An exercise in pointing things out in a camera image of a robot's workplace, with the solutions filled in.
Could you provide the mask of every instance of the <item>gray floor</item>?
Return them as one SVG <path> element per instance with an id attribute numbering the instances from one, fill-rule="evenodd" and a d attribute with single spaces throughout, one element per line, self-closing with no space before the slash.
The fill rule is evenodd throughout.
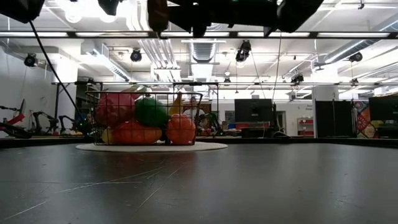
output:
<path id="1" fill-rule="evenodd" d="M 398 151 L 0 151 L 0 223 L 398 223 Z"/>

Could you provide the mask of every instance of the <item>white rug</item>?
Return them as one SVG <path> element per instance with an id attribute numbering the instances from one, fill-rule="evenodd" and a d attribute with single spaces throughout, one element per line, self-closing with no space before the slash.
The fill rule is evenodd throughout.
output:
<path id="1" fill-rule="evenodd" d="M 225 149 L 227 147 L 225 144 L 208 142 L 195 142 L 193 146 L 96 146 L 93 143 L 76 146 L 77 149 L 81 150 L 106 152 L 190 152 Z"/>

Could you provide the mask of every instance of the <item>black monitor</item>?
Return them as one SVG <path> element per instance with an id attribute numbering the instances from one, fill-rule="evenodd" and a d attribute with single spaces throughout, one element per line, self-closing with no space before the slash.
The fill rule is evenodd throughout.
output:
<path id="1" fill-rule="evenodd" d="M 235 100 L 235 122 L 272 121 L 271 99 Z"/>
<path id="2" fill-rule="evenodd" d="M 370 97 L 372 121 L 398 120 L 398 96 Z"/>

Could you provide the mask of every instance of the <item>orange pumpkin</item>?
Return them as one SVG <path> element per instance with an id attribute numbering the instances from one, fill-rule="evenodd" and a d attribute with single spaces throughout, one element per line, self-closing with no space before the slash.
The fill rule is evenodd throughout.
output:
<path id="1" fill-rule="evenodd" d="M 173 144 L 187 145 L 195 137 L 196 126 L 185 114 L 173 114 L 167 123 L 166 135 Z"/>
<path id="2" fill-rule="evenodd" d="M 137 121 L 128 121 L 116 126 L 113 130 L 113 143 L 120 145 L 152 144 L 160 139 L 159 128 L 147 127 Z"/>

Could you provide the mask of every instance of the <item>metal wire basket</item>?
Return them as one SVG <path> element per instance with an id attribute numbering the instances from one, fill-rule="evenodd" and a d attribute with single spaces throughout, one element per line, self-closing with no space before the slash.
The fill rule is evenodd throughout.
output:
<path id="1" fill-rule="evenodd" d="M 88 91 L 96 145 L 194 145 L 200 93 Z"/>

